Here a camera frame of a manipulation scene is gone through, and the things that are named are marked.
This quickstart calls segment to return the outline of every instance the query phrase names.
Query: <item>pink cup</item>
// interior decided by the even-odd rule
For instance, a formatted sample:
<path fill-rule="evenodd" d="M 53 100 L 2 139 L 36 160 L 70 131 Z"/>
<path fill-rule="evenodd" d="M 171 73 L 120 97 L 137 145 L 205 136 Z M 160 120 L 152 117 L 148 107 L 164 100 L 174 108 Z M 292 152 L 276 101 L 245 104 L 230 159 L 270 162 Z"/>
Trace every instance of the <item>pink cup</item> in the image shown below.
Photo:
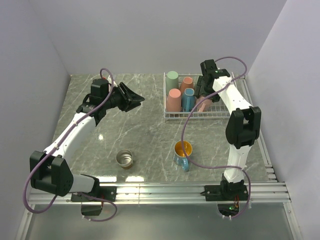
<path fill-rule="evenodd" d="M 181 94 L 184 94 L 186 89 L 194 89 L 194 80 L 192 79 L 192 77 L 186 76 L 183 79 L 179 88 Z"/>
<path fill-rule="evenodd" d="M 199 97 L 197 100 L 196 100 L 196 104 L 199 103 L 200 101 L 202 101 L 205 97 L 204 96 L 201 96 Z M 199 106 L 197 106 L 196 108 L 198 109 L 198 112 L 201 113 L 201 112 L 204 112 L 204 111 L 207 111 L 210 106 L 212 104 L 212 100 L 210 99 L 206 99 L 204 100 Z"/>
<path fill-rule="evenodd" d="M 179 89 L 173 88 L 169 91 L 165 107 L 167 112 L 181 112 L 181 92 Z"/>

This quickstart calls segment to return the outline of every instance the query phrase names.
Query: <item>orange cup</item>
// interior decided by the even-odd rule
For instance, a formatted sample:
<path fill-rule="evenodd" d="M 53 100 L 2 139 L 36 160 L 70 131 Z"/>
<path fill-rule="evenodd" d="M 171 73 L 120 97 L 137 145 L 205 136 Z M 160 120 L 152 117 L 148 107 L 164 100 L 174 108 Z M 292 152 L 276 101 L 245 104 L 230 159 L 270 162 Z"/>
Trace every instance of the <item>orange cup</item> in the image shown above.
<path fill-rule="evenodd" d="M 194 89 L 194 80 L 192 79 L 192 77 L 186 76 L 183 79 L 179 88 L 181 94 L 184 94 L 186 89 Z"/>
<path fill-rule="evenodd" d="M 165 107 L 167 112 L 181 112 L 181 92 L 179 89 L 173 88 L 169 91 Z"/>

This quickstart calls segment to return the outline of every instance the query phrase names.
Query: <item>cable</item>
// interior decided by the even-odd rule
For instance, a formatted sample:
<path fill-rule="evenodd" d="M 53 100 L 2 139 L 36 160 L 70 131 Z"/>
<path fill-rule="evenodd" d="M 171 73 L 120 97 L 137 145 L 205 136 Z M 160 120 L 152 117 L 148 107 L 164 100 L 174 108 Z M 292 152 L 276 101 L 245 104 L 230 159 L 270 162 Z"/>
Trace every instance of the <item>cable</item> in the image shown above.
<path fill-rule="evenodd" d="M 32 169 L 32 171 L 30 172 L 30 174 L 28 175 L 28 177 L 26 178 L 26 181 L 24 183 L 24 187 L 23 187 L 23 193 L 22 193 L 22 201 L 23 201 L 23 205 L 25 206 L 25 208 L 33 213 L 33 214 L 41 214 L 41 213 L 44 213 L 45 211 L 47 211 L 51 206 L 52 204 L 54 203 L 54 201 L 56 200 L 57 198 L 57 195 L 55 195 L 53 197 L 53 199 L 51 200 L 51 202 L 48 204 L 48 206 L 42 210 L 34 210 L 32 209 L 29 204 L 28 204 L 28 200 L 27 200 L 27 188 L 28 188 L 28 185 L 29 185 L 29 182 L 32 178 L 32 176 L 35 174 L 35 172 L 38 170 L 38 168 L 56 151 L 59 149 L 59 146 L 66 140 L 66 138 L 68 137 L 68 135 L 72 132 L 72 130 L 79 124 L 81 123 L 82 120 L 84 120 L 85 118 L 87 118 L 88 116 L 90 116 L 91 114 L 95 113 L 99 108 L 101 108 L 105 103 L 106 101 L 109 99 L 109 97 L 111 96 L 112 94 L 112 91 L 114 89 L 114 77 L 112 76 L 112 73 L 107 69 L 107 68 L 101 68 L 100 70 L 100 77 L 103 78 L 102 76 L 102 71 L 105 70 L 108 72 L 108 74 L 110 75 L 110 78 L 111 78 L 111 88 L 110 88 L 110 91 L 108 93 L 108 95 L 106 96 L 106 98 L 98 105 L 96 106 L 94 109 L 92 109 L 90 112 L 88 112 L 87 114 L 83 115 L 81 118 L 79 118 L 78 121 L 76 121 L 67 131 L 66 133 L 63 135 L 63 137 L 61 138 L 61 140 L 57 143 L 57 145 L 50 151 L 46 154 L 46 156 L 40 161 L 38 162 L 38 164 Z"/>
<path fill-rule="evenodd" d="M 87 199 L 96 200 L 96 201 L 104 202 L 104 203 L 109 203 L 112 206 L 114 206 L 114 213 L 108 218 L 105 218 L 105 219 L 92 219 L 92 218 L 90 218 L 88 216 L 83 216 L 85 219 L 88 219 L 91 222 L 105 222 L 105 221 L 108 221 L 108 220 L 112 219 L 117 214 L 118 207 L 112 201 L 109 201 L 109 200 L 103 199 L 103 198 L 94 197 L 94 196 L 89 196 L 89 195 L 87 195 L 87 194 L 85 194 L 83 192 L 80 192 L 80 194 L 82 196 L 84 196 L 85 198 L 87 198 Z"/>
<path fill-rule="evenodd" d="M 240 58 L 237 58 L 237 57 L 235 57 L 235 56 L 225 56 L 225 57 L 221 57 L 221 58 L 217 59 L 215 62 L 218 62 L 218 61 L 220 61 L 220 60 L 222 60 L 222 59 L 235 59 L 235 60 L 238 60 L 239 62 L 241 62 L 241 63 L 243 64 L 243 66 L 244 66 L 244 68 L 245 68 L 245 69 L 244 69 L 244 73 L 242 73 L 241 75 L 233 78 L 233 79 L 232 79 L 226 86 L 224 86 L 222 89 L 220 89 L 220 90 L 218 90 L 218 91 L 216 91 L 216 92 L 214 92 L 214 93 L 211 93 L 210 95 L 204 97 L 201 101 L 199 101 L 199 102 L 192 108 L 192 110 L 191 110 L 191 112 L 189 113 L 188 117 L 186 118 L 186 121 L 185 121 L 185 123 L 184 123 L 184 125 L 183 125 L 183 128 L 182 128 L 181 143 L 184 142 L 184 135 L 185 135 L 185 130 L 186 130 L 187 123 L 188 123 L 188 121 L 190 120 L 191 115 L 192 115 L 192 114 L 194 113 L 194 111 L 197 109 L 197 107 L 198 107 L 203 101 L 205 101 L 206 99 L 209 99 L 209 98 L 213 97 L 214 95 L 217 95 L 218 93 L 221 93 L 222 91 L 226 90 L 226 89 L 230 86 L 231 83 L 233 83 L 235 80 L 243 77 L 243 76 L 246 75 L 246 73 L 247 73 L 247 70 L 248 70 L 247 65 L 246 65 L 245 62 L 242 61 Z M 232 165 L 225 165 L 225 166 L 205 166 L 205 165 L 199 164 L 199 163 L 197 163 L 197 162 L 194 162 L 194 161 L 190 158 L 190 156 L 189 156 L 189 155 L 187 154 L 187 152 L 186 152 L 186 149 L 185 149 L 185 145 L 184 145 L 184 144 L 182 144 L 182 150 L 183 150 L 184 155 L 185 155 L 186 158 L 188 159 L 188 161 L 191 162 L 191 163 L 193 163 L 193 164 L 196 165 L 197 167 L 200 167 L 200 168 L 203 168 L 203 169 L 227 169 L 227 168 L 233 168 L 233 169 L 239 169 L 239 170 L 241 170 L 241 171 L 244 173 L 244 175 L 245 175 L 246 178 L 248 179 L 248 199 L 247 199 L 247 201 L 246 201 L 246 203 L 245 203 L 244 208 L 243 208 L 237 215 L 232 216 L 231 218 L 236 218 L 236 217 L 240 216 L 241 214 L 243 214 L 243 212 L 247 209 L 247 207 L 248 207 L 248 205 L 249 205 L 249 201 L 250 201 L 250 197 L 251 197 L 251 180 L 250 180 L 250 177 L 249 177 L 248 173 L 247 173 L 243 168 L 241 168 L 241 167 L 239 167 L 239 166 L 232 166 Z"/>

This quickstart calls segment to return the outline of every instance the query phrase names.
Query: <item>mug handle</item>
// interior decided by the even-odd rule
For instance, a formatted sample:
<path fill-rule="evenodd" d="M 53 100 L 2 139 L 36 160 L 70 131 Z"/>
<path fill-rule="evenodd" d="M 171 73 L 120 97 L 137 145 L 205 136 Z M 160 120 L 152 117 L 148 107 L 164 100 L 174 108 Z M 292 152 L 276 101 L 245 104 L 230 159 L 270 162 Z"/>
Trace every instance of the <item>mug handle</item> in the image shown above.
<path fill-rule="evenodd" d="M 190 97 L 188 97 L 187 99 L 186 99 L 186 107 L 185 107 L 185 111 L 186 112 L 190 112 Z"/>
<path fill-rule="evenodd" d="M 189 167 L 188 159 L 186 158 L 183 159 L 182 169 L 185 172 L 189 172 L 190 167 Z"/>
<path fill-rule="evenodd" d="M 199 113 L 202 113 L 205 110 L 206 104 L 202 103 L 200 109 L 199 109 Z"/>

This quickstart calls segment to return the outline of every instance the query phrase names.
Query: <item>cup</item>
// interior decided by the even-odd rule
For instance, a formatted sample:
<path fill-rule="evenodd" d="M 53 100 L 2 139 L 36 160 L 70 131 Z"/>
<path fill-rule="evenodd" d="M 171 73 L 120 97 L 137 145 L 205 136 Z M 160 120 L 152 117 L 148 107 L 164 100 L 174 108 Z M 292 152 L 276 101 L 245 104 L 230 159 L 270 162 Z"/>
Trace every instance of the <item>cup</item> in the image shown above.
<path fill-rule="evenodd" d="M 190 112 L 196 104 L 195 90 L 186 88 L 182 95 L 182 108 L 184 112 Z"/>
<path fill-rule="evenodd" d="M 201 96 L 196 100 L 196 104 L 199 103 L 200 101 L 202 101 L 205 97 Z M 212 104 L 212 100 L 211 99 L 206 99 L 204 100 L 199 106 L 197 106 L 196 108 L 198 109 L 198 112 L 201 113 L 203 111 L 207 111 L 210 106 Z"/>
<path fill-rule="evenodd" d="M 192 154 L 192 146 L 190 142 L 188 141 L 183 141 L 184 149 L 185 152 L 188 156 Z M 179 165 L 182 166 L 182 169 L 187 172 L 190 169 L 190 165 L 188 162 L 188 159 L 186 158 L 186 155 L 184 154 L 184 151 L 182 150 L 182 144 L 181 141 L 178 141 L 174 145 L 174 156 L 173 156 L 173 161 Z"/>
<path fill-rule="evenodd" d="M 179 74 L 176 71 L 170 71 L 165 77 L 165 95 L 169 95 L 171 89 L 179 88 Z"/>
<path fill-rule="evenodd" d="M 181 94 L 184 94 L 186 89 L 194 89 L 194 80 L 192 79 L 192 77 L 186 76 L 183 79 L 179 88 Z"/>
<path fill-rule="evenodd" d="M 133 166 L 132 153 L 127 149 L 120 150 L 115 159 L 123 169 L 129 169 Z"/>
<path fill-rule="evenodd" d="M 181 92 L 179 89 L 173 88 L 169 91 L 165 110 L 167 112 L 181 112 Z"/>

